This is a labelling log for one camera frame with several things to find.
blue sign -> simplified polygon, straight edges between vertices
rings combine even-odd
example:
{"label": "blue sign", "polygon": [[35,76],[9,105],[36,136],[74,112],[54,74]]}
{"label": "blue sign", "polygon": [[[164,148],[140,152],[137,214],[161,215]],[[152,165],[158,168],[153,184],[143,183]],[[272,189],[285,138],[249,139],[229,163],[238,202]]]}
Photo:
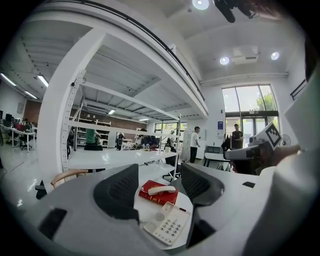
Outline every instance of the blue sign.
{"label": "blue sign", "polygon": [[218,121],[218,130],[223,130],[223,129],[224,129],[224,122]]}

black handrail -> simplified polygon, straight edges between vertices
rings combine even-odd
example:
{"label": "black handrail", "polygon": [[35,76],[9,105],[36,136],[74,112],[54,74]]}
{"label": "black handrail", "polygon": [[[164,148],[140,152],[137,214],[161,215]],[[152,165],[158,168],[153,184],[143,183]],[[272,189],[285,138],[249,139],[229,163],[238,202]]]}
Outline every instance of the black handrail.
{"label": "black handrail", "polygon": [[152,37],[159,45],[161,45],[174,59],[175,61],[180,65],[180,67],[183,69],[183,71],[185,72],[185,74],[188,76],[188,78],[192,81],[192,83],[194,84],[194,86],[196,87],[197,91],[199,92],[199,94],[201,95],[203,101],[205,101],[204,96],[202,95],[201,91],[199,90],[198,86],[196,85],[194,79],[191,77],[190,73],[188,72],[188,70],[185,68],[185,66],[181,63],[181,61],[179,60],[179,58],[172,52],[172,50],[158,37],[156,36],[151,30],[149,30],[147,27],[145,27],[144,25],[142,25],[139,21],[135,20],[134,18],[131,18],[130,16],[126,15],[125,13],[116,10],[114,8],[111,8],[109,6],[106,6],[104,4],[101,3],[97,3],[97,2],[92,2],[92,1],[88,1],[88,0],[49,0],[48,3],[51,2],[67,2],[67,3],[78,3],[78,4],[82,4],[82,5],[86,5],[86,6],[91,6],[91,7],[95,7],[98,8],[100,10],[106,11],[108,13],[113,13],[114,15],[117,15],[118,17],[126,20],[127,22],[131,22],[133,25],[135,25],[137,28],[141,29],[142,31],[144,31],[146,34],[148,34],[150,37]]}
{"label": "black handrail", "polygon": [[[295,88],[293,92],[290,93],[290,96],[292,97],[293,100],[295,100],[295,97],[306,87],[307,83],[305,82],[306,82],[306,79],[303,79],[303,81],[297,86],[297,88]],[[304,86],[297,93],[295,93],[303,84]]]}

round ceiling light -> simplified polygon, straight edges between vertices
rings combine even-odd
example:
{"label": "round ceiling light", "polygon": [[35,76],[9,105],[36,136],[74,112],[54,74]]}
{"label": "round ceiling light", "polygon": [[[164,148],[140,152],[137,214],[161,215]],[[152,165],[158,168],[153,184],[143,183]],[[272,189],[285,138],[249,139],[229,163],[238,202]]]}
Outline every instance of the round ceiling light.
{"label": "round ceiling light", "polygon": [[279,56],[280,56],[279,52],[276,51],[276,52],[271,54],[271,59],[273,61],[275,61],[275,60],[277,60],[279,58]]}
{"label": "round ceiling light", "polygon": [[192,0],[192,4],[198,10],[205,10],[209,7],[209,0]]}
{"label": "round ceiling light", "polygon": [[229,63],[230,59],[228,57],[222,57],[220,59],[220,64],[221,65],[227,65]]}

table leg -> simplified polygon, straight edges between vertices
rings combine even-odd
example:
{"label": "table leg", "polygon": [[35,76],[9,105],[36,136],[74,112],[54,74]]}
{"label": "table leg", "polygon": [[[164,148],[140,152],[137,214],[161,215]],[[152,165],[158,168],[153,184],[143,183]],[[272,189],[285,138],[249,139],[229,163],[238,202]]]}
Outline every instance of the table leg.
{"label": "table leg", "polygon": [[26,135],[26,148],[27,148],[28,153],[29,153],[29,135],[28,134]]}

brick wall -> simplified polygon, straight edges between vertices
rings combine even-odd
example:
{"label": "brick wall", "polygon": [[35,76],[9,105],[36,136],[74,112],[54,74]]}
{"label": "brick wall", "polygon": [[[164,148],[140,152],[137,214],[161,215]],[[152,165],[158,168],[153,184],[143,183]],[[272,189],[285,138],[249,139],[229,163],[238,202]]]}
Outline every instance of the brick wall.
{"label": "brick wall", "polygon": [[[28,119],[30,122],[35,122],[37,124],[39,119],[40,108],[41,108],[40,102],[27,100],[23,117]],[[75,113],[76,113],[76,109],[71,109],[71,116],[73,116]],[[81,111],[80,118],[89,119],[89,120],[98,119],[99,121],[105,122],[105,123],[111,122],[111,127],[117,127],[117,128],[129,129],[129,130],[136,130],[136,128],[145,128],[145,129],[147,128],[147,125],[143,123],[117,119],[117,118],[100,115],[100,114],[93,114],[86,111]],[[132,139],[132,140],[135,138],[134,134],[127,133],[124,136],[127,139]]]}

